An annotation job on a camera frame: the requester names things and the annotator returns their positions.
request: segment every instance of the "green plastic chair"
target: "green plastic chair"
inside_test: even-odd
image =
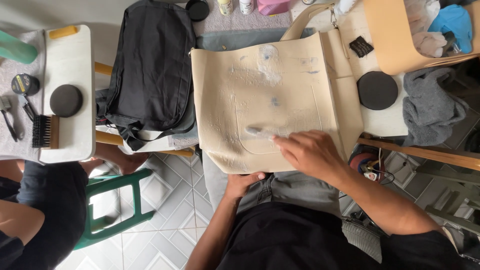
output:
[[[98,219],[93,218],[93,204],[87,205],[87,218],[85,222],[85,231],[80,237],[74,250],[96,244],[114,235],[128,230],[142,222],[148,221],[153,217],[155,211],[142,214],[142,205],[140,202],[140,184],[139,181],[152,174],[152,170],[143,168],[129,175],[106,175],[90,178],[86,186],[87,201],[94,195],[114,190],[123,186],[131,185],[133,190],[133,216],[115,224],[115,219],[103,216]]]

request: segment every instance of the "pink container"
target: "pink container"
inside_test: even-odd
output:
[[[257,0],[257,5],[261,15],[275,15],[288,12],[290,0]]]

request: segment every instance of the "scrub brush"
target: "scrub brush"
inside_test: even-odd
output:
[[[59,148],[59,117],[36,115],[33,118],[32,147],[40,149]]]
[[[5,118],[5,123],[7,124],[8,130],[10,131],[10,134],[12,135],[12,138],[15,142],[18,141],[17,134],[15,133],[15,130],[13,129],[12,125],[8,121],[7,117],[7,111],[12,107],[10,105],[10,102],[8,101],[7,97],[0,97],[1,102],[0,102],[0,110],[1,113],[3,114],[3,117]]]

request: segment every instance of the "metal clasp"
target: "metal clasp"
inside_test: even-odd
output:
[[[331,9],[330,11],[331,11],[331,13],[330,13],[330,23],[333,24],[333,27],[335,27],[335,29],[338,29],[338,26],[336,25],[335,12],[333,11],[333,9]]]

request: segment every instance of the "black label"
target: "black label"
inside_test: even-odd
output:
[[[373,51],[373,46],[368,44],[362,37],[358,37],[350,42],[350,49],[352,49],[358,57],[362,58]]]

